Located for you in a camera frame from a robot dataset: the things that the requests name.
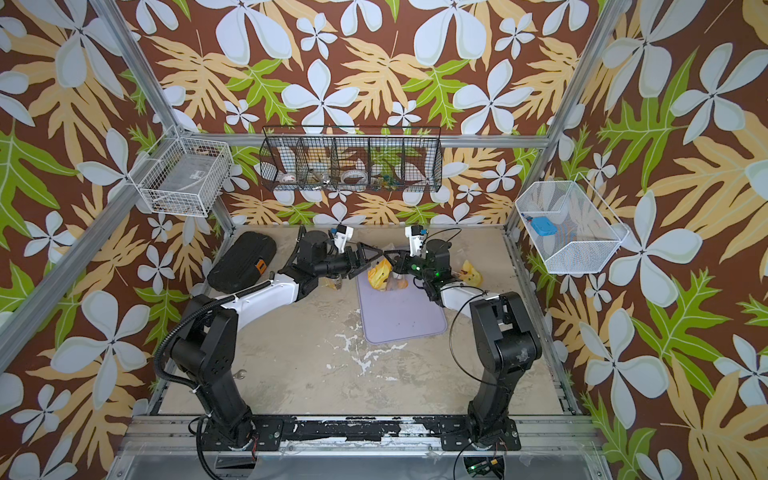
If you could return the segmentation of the ziploc bag with yellow cookies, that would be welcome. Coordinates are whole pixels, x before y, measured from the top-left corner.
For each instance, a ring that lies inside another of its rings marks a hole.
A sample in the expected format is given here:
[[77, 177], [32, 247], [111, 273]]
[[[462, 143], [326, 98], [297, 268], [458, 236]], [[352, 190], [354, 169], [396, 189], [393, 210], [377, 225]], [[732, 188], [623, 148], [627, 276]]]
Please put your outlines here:
[[409, 281], [403, 274], [397, 274], [389, 260], [382, 257], [376, 260], [367, 271], [367, 281], [371, 288], [380, 292], [405, 290]]

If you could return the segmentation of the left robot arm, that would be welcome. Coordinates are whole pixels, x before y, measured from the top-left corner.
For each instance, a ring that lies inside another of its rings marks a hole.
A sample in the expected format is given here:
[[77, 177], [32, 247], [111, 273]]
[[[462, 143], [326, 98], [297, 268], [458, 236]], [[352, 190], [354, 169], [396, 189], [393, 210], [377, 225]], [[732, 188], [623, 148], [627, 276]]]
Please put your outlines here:
[[157, 347], [156, 376], [188, 387], [204, 408], [204, 423], [227, 446], [244, 448], [254, 437], [252, 411], [231, 371], [238, 332], [304, 299], [320, 279], [352, 279], [383, 257], [382, 249], [364, 243], [337, 246], [352, 231], [344, 225], [328, 233], [301, 228], [288, 261], [269, 279], [263, 276], [277, 253], [276, 240], [254, 231], [241, 234], [209, 273], [219, 297], [194, 297]]

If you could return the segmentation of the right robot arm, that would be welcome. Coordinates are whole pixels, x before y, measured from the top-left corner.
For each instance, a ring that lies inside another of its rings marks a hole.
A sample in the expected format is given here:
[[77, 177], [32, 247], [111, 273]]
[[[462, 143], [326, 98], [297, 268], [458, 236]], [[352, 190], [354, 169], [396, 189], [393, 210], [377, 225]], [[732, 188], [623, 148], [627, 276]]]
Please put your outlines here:
[[478, 383], [470, 400], [465, 425], [452, 433], [463, 435], [462, 446], [476, 448], [504, 446], [519, 451], [521, 443], [509, 405], [519, 381], [541, 358], [538, 334], [521, 296], [516, 292], [492, 293], [453, 273], [451, 243], [431, 239], [417, 254], [386, 250], [384, 258], [396, 274], [409, 274], [428, 299], [471, 320], [481, 375], [463, 373]]

